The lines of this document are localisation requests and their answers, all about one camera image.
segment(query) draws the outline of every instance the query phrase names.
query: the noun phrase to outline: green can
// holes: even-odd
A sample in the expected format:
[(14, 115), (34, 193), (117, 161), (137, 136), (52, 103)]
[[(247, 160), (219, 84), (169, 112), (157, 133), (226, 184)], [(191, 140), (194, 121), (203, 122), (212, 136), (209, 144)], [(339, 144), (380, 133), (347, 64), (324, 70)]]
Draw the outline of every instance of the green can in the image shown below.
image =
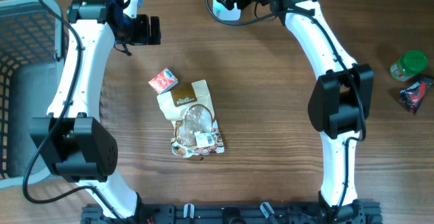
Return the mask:
[(407, 81), (425, 70), (428, 66), (427, 57), (417, 50), (406, 52), (391, 66), (391, 74), (398, 81)]

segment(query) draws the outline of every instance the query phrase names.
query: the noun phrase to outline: barcode sticker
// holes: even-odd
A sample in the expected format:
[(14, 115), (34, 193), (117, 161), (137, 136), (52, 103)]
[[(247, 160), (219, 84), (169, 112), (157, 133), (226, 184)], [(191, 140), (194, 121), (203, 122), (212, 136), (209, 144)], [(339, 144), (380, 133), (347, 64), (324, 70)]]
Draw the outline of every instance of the barcode sticker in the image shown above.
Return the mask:
[(202, 133), (196, 135), (197, 147), (209, 147), (214, 145), (214, 138), (211, 133)]

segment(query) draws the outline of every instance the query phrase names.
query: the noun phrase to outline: package with transparent window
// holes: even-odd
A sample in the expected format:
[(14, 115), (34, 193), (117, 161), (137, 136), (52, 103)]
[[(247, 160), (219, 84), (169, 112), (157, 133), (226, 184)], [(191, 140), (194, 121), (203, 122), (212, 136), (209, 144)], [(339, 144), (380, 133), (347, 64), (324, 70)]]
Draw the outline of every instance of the package with transparent window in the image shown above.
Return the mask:
[(164, 116), (174, 126), (173, 154), (191, 157), (224, 152), (205, 80), (158, 95), (157, 100)]

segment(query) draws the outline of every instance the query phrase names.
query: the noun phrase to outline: brown label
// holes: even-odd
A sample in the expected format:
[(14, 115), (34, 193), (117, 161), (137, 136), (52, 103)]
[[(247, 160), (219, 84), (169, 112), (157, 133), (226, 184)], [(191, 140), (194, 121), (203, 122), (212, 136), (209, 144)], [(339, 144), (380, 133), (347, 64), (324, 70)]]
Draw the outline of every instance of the brown label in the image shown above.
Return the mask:
[(175, 107), (186, 105), (190, 102), (197, 102), (196, 93), (191, 83), (185, 84), (182, 87), (170, 91)]

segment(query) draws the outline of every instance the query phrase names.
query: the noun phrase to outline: small pink box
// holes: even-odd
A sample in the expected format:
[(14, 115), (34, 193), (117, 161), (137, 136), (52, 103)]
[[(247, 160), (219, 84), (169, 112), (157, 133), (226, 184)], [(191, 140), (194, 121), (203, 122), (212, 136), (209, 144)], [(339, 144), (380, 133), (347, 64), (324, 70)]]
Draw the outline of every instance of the small pink box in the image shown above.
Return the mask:
[(154, 88), (158, 94), (163, 94), (178, 84), (178, 79), (169, 71), (164, 69), (160, 74), (149, 81), (149, 85)]

